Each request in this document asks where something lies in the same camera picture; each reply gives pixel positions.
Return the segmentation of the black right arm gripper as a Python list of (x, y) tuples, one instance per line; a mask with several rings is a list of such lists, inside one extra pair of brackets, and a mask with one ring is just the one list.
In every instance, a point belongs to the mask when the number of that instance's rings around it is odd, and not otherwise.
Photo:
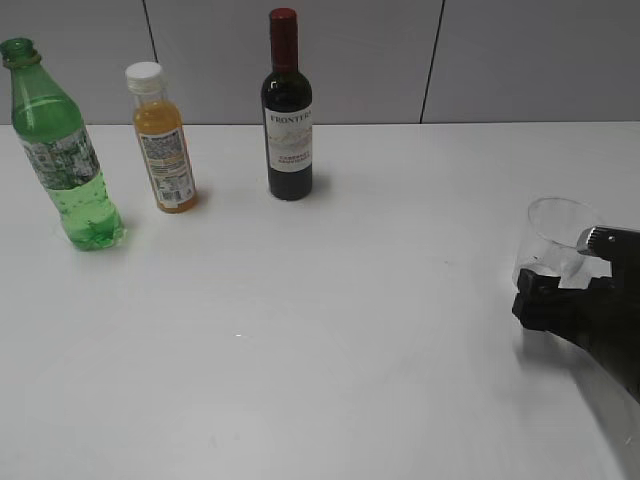
[[(604, 285), (561, 289), (566, 316), (551, 331), (579, 346), (634, 398), (639, 398), (639, 291)], [(559, 311), (560, 278), (522, 268), (512, 306), (525, 329), (546, 331)]]

